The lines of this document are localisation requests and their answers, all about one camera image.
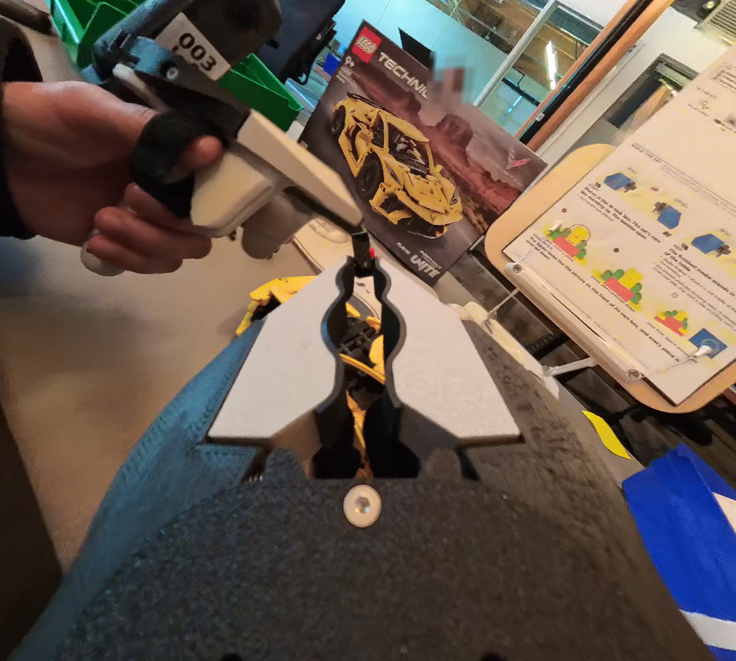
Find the person's left hand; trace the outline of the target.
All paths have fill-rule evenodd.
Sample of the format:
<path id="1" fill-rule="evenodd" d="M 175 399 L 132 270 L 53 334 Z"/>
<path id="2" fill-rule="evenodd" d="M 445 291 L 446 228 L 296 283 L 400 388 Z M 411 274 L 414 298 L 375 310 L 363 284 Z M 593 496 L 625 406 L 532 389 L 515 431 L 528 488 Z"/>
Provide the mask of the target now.
<path id="1" fill-rule="evenodd" d="M 25 230 L 144 275 L 207 257 L 211 240 L 131 179 L 131 153 L 156 115 L 89 84 L 6 84 L 2 175 Z"/>

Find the person's left forearm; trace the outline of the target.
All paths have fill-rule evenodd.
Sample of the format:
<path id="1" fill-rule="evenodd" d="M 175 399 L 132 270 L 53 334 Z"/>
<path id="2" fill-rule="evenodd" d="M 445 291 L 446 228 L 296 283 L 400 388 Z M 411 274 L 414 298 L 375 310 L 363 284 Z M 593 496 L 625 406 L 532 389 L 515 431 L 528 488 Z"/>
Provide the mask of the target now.
<path id="1" fill-rule="evenodd" d="M 7 180 L 4 102 L 8 84 L 41 80 L 38 63 L 23 32 L 14 23 L 1 19 L 1 237 L 27 240 L 35 236 L 22 221 Z"/>

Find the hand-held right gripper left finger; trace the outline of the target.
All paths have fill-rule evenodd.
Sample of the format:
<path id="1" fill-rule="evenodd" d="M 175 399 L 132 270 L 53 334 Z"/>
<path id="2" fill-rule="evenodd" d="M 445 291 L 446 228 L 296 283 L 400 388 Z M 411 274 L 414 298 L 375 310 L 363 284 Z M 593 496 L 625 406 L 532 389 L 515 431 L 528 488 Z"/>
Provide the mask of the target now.
<path id="1" fill-rule="evenodd" d="M 320 451 L 353 449 L 339 356 L 353 290 L 354 260 L 341 258 L 266 316 L 209 440 L 283 449 L 308 461 Z"/>

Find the grey desk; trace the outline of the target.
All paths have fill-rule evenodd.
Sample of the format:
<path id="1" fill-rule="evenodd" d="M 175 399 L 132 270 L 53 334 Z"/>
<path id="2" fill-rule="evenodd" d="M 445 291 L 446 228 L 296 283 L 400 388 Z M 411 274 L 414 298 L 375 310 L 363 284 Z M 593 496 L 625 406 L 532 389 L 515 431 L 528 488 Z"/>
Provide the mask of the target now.
<path id="1" fill-rule="evenodd" d="M 2 240 L 2 408 L 61 572 L 152 419 L 230 342 L 249 292 L 312 272 L 294 244 L 258 261 L 221 239 L 176 273 L 103 279 L 76 247 Z"/>

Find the yellow paper scrap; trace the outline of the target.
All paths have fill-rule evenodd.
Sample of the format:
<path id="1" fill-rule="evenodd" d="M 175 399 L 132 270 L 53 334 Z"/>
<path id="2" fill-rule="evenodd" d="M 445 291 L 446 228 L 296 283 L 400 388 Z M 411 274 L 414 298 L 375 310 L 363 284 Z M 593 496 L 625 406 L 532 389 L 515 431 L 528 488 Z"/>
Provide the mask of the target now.
<path id="1" fill-rule="evenodd" d="M 594 428 L 595 433 L 608 452 L 619 458 L 631 460 L 631 455 L 625 446 L 618 439 L 612 427 L 601 416 L 588 410 L 583 410 L 582 414 Z"/>

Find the white stand base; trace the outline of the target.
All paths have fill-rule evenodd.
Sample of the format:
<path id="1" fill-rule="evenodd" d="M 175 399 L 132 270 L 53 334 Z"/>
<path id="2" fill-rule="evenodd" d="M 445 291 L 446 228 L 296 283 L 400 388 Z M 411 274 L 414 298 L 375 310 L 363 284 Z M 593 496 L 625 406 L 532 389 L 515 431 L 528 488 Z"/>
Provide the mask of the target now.
<path id="1" fill-rule="evenodd" d="M 490 318 L 489 312 L 474 302 L 465 306 L 455 303 L 446 304 L 466 322 L 474 322 L 499 344 L 512 359 L 519 363 L 526 371 L 533 375 L 555 398 L 559 398 L 559 384 L 555 378 L 544 373 L 544 367 L 495 319 Z"/>

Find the yellow toy brick car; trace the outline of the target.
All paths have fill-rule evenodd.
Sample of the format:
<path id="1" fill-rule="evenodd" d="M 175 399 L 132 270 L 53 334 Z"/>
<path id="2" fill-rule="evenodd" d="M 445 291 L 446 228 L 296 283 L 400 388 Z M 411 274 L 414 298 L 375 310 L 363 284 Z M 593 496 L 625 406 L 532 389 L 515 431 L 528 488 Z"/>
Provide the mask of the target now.
<path id="1" fill-rule="evenodd" d="M 276 278 L 254 289 L 235 335 L 243 335 L 251 325 L 295 297 L 315 279 L 316 276 Z M 347 330 L 338 350 L 345 364 L 345 398 L 353 418 L 353 451 L 360 462 L 355 465 L 355 458 L 350 456 L 344 470 L 348 476 L 370 478 L 373 471 L 363 430 L 367 412 L 379 399 L 386 382 L 383 332 L 380 317 L 370 313 L 357 296 L 346 303 L 346 313 Z"/>

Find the black brick assembly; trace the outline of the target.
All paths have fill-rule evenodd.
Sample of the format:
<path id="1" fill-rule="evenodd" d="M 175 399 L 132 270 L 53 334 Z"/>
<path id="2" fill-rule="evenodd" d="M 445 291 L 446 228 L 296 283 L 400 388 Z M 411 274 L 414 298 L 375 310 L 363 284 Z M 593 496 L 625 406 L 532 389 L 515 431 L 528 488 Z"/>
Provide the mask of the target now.
<path id="1" fill-rule="evenodd" d="M 372 277 L 375 272 L 375 250 L 367 231 L 352 234 L 353 274 L 356 279 Z"/>

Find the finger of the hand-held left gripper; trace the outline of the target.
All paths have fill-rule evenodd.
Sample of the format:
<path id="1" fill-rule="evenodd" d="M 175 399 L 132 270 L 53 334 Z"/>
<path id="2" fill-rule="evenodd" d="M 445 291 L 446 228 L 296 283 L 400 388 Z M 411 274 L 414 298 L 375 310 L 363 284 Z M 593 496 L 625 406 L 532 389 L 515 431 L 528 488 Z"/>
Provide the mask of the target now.
<path id="1" fill-rule="evenodd" d="M 278 192 L 242 224 L 242 249 L 250 258 L 269 259 L 312 218 L 299 197 Z"/>
<path id="2" fill-rule="evenodd" d="M 272 192 L 289 191 L 318 216 L 345 231 L 361 231 L 363 211 L 342 177 L 259 112 L 251 112 L 236 136 L 237 150 Z"/>

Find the toy car set box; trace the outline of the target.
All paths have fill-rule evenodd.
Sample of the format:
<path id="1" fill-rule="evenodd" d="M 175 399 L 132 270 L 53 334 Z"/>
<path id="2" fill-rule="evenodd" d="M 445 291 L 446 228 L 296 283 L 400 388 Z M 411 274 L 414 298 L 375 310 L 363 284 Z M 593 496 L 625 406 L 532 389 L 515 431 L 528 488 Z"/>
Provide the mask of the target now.
<path id="1" fill-rule="evenodd" d="M 547 168 L 365 20 L 299 141 L 342 177 L 375 241 L 431 287 Z"/>

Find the printed task sheet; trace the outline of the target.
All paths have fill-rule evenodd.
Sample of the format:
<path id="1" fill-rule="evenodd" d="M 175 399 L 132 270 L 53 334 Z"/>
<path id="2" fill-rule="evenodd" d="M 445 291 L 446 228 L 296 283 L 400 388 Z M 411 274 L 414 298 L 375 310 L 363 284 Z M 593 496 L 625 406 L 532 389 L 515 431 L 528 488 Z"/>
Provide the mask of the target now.
<path id="1" fill-rule="evenodd" d="M 547 316 L 640 399 L 734 384 L 734 46 L 503 250 Z"/>

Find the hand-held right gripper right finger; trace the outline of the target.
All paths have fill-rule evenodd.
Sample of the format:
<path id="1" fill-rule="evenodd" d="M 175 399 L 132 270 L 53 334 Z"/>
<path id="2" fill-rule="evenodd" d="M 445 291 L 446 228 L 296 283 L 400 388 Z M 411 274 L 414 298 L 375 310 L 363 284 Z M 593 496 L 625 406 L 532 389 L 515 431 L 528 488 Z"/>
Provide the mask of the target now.
<path id="1" fill-rule="evenodd" d="M 411 451 L 517 443 L 521 431 L 462 319 L 399 267 L 375 259 L 386 389 Z"/>

